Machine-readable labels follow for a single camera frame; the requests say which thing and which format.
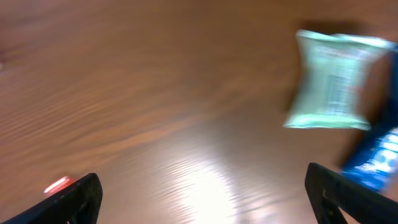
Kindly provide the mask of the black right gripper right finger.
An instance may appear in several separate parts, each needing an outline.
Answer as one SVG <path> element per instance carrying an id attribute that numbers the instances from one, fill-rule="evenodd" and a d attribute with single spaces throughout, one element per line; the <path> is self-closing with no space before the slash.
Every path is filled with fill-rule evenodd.
<path id="1" fill-rule="evenodd" d="M 342 211 L 359 223 L 397 223 L 397 202 L 311 162 L 305 190 L 318 223 L 344 223 Z"/>

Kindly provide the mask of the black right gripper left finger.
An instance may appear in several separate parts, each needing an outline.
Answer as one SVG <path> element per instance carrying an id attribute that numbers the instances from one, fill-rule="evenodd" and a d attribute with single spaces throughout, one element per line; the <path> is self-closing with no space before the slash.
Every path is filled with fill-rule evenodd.
<path id="1" fill-rule="evenodd" d="M 57 192 L 3 224 L 96 224 L 103 198 L 97 174 L 64 180 Z"/>

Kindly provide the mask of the red Nescafe coffee stick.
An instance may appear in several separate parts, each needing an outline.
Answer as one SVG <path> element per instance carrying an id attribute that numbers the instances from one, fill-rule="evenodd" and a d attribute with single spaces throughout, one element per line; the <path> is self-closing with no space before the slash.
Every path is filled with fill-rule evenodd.
<path id="1" fill-rule="evenodd" d="M 44 191 L 43 193 L 47 196 L 51 196 L 64 188 L 68 187 L 72 183 L 74 183 L 76 180 L 73 177 L 69 176 L 64 176 L 61 179 L 58 179 L 54 183 L 50 184 Z"/>

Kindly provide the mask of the blue Oreo cookie pack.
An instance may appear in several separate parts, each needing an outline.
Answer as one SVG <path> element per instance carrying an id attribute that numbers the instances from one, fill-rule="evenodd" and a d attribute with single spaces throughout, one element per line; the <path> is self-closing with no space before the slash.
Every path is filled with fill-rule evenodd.
<path id="1" fill-rule="evenodd" d="M 341 174 L 372 191 L 385 190 L 397 175 L 397 49 L 381 118 L 366 132 Z"/>

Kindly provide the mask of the mint green wipes pack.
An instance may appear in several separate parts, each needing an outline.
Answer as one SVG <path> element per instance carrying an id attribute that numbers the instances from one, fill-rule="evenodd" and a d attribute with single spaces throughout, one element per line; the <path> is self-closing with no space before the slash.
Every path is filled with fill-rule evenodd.
<path id="1" fill-rule="evenodd" d="M 357 113 L 358 90 L 373 63 L 394 50 L 395 43 L 310 30 L 298 30 L 296 38 L 304 74 L 284 126 L 369 130 L 370 123 Z"/>

